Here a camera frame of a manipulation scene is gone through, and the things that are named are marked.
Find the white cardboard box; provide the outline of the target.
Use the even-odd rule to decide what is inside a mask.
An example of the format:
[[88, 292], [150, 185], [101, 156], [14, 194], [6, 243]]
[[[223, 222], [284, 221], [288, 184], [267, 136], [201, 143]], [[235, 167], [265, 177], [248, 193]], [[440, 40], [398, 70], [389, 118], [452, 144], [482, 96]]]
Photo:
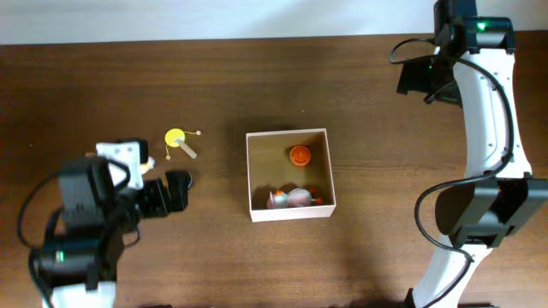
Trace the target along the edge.
[[[312, 153], [311, 162], [296, 167], [289, 151], [304, 145]], [[274, 222], [327, 218], [337, 207], [327, 131], [324, 128], [246, 134], [248, 208], [253, 222]], [[289, 193], [295, 188], [314, 189], [323, 203], [300, 208], [267, 210], [269, 193]]]

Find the pink duck toy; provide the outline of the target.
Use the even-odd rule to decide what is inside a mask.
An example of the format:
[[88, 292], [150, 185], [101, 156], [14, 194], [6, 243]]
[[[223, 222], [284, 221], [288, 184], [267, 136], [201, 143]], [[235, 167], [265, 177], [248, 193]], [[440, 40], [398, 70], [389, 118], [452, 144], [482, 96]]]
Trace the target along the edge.
[[314, 189], [307, 190], [305, 188], [295, 188], [290, 192], [277, 190], [269, 193], [269, 198], [266, 201], [267, 210], [278, 210], [288, 208], [308, 207], [323, 203], [322, 198], [315, 198], [313, 195]]

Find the orange lattice ball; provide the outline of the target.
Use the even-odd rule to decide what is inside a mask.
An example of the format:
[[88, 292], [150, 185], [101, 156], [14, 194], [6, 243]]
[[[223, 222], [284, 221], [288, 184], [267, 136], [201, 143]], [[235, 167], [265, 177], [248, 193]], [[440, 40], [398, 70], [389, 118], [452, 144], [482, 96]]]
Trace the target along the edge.
[[312, 160], [312, 153], [304, 145], [295, 145], [289, 151], [289, 160], [296, 167], [305, 167]]

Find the black round cap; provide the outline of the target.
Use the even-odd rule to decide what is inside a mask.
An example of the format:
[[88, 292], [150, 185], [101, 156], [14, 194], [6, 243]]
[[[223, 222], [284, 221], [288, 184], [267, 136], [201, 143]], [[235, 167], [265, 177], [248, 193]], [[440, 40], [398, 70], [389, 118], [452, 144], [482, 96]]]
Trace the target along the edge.
[[190, 172], [188, 172], [188, 171], [184, 172], [184, 181], [185, 181], [184, 186], [189, 191], [191, 189], [192, 185], [193, 185], [193, 177], [192, 177]]

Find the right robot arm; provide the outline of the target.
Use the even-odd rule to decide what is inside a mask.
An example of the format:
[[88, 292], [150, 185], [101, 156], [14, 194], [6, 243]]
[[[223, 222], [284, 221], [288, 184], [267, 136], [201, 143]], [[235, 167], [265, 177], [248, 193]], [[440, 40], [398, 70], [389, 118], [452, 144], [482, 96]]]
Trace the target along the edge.
[[460, 180], [429, 188], [440, 237], [407, 307], [456, 307], [472, 274], [546, 203], [547, 182], [527, 160], [515, 112], [515, 33], [506, 17], [481, 16], [473, 1], [438, 0], [434, 52], [402, 61], [401, 94], [459, 106], [467, 138]]

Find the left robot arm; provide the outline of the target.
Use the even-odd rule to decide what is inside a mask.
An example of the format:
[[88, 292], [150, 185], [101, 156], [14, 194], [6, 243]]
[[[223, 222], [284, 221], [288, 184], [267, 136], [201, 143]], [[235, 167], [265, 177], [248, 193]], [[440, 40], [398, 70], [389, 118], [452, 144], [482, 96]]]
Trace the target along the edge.
[[45, 307], [111, 307], [117, 263], [143, 219], [164, 218], [188, 206], [193, 183], [184, 170], [164, 180], [129, 185], [128, 165], [105, 157], [72, 161], [55, 173], [62, 205], [54, 210], [44, 242], [31, 248], [29, 274]]

